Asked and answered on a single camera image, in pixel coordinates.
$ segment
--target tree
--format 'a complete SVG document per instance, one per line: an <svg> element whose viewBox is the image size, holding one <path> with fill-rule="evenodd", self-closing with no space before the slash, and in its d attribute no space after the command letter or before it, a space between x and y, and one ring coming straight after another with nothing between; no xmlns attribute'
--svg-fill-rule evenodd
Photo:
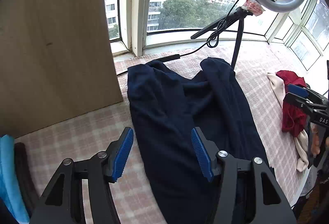
<svg viewBox="0 0 329 224"><path fill-rule="evenodd" d="M109 39L119 37L119 26L115 24L112 28L108 28Z"/></svg>
<svg viewBox="0 0 329 224"><path fill-rule="evenodd" d="M203 28L228 13L231 6L207 0L166 0L158 29Z"/></svg>

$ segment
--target plaid fabric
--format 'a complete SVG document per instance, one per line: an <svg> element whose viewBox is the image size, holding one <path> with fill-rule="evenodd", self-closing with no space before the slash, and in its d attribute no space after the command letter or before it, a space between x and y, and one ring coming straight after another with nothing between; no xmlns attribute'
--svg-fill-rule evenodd
<svg viewBox="0 0 329 224"><path fill-rule="evenodd" d="M167 67L186 78L193 78L200 70L200 62L218 57L230 62L234 43L210 49L204 47L195 54L166 63ZM161 53L117 61L116 70L144 64L152 59L174 53ZM269 163L275 168L279 185L289 201L292 200L302 173L296 171L298 154L292 136L281 132L282 111L266 76L268 71L292 70L303 76L305 69L297 57L280 44L243 41L236 64L236 79L250 104L251 112L265 147ZM105 150L118 139L124 127L132 126L127 98L127 74L118 78L124 101L87 114L68 119L50 127L16 139L26 145L32 179L39 194L67 157L74 161L88 159ZM152 194L144 172L138 145L134 141L123 176L110 184L121 223L166 223ZM88 184L83 181L83 200L87 223L92 223Z"/></svg>

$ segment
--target wooden board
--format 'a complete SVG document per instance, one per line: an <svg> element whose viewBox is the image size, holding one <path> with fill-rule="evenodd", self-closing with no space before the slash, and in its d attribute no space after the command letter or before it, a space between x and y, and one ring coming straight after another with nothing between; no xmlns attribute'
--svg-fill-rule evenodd
<svg viewBox="0 0 329 224"><path fill-rule="evenodd" d="M0 0L0 133L120 101L104 0Z"/></svg>

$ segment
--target red garment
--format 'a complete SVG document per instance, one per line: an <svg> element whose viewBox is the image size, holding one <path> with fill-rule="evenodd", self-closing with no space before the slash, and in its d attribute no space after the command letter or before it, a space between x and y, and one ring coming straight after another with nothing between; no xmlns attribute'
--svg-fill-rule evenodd
<svg viewBox="0 0 329 224"><path fill-rule="evenodd" d="M304 78L298 77L295 72L281 70L276 75L283 79L286 93L289 84L306 87ZM301 109L285 101L283 101L282 112L282 131L290 132L292 136L298 137L298 134L304 129L306 114Z"/></svg>

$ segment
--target blue ridged pad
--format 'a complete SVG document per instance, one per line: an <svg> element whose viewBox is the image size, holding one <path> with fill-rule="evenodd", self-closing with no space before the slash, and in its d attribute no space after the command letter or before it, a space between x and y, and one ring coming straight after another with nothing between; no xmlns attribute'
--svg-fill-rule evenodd
<svg viewBox="0 0 329 224"><path fill-rule="evenodd" d="M309 96L307 90L305 90L304 88L301 88L299 86L293 85L293 84L288 85L288 92L291 92L291 93L298 95L300 97L303 97L305 99L308 98L308 96Z"/></svg>
<svg viewBox="0 0 329 224"><path fill-rule="evenodd" d="M117 181L122 176L133 142L134 131L130 128L113 161L113 173L111 176L114 181Z"/></svg>
<svg viewBox="0 0 329 224"><path fill-rule="evenodd" d="M211 160L196 129L192 129L191 140L202 174L209 182L212 182L214 175L211 170Z"/></svg>

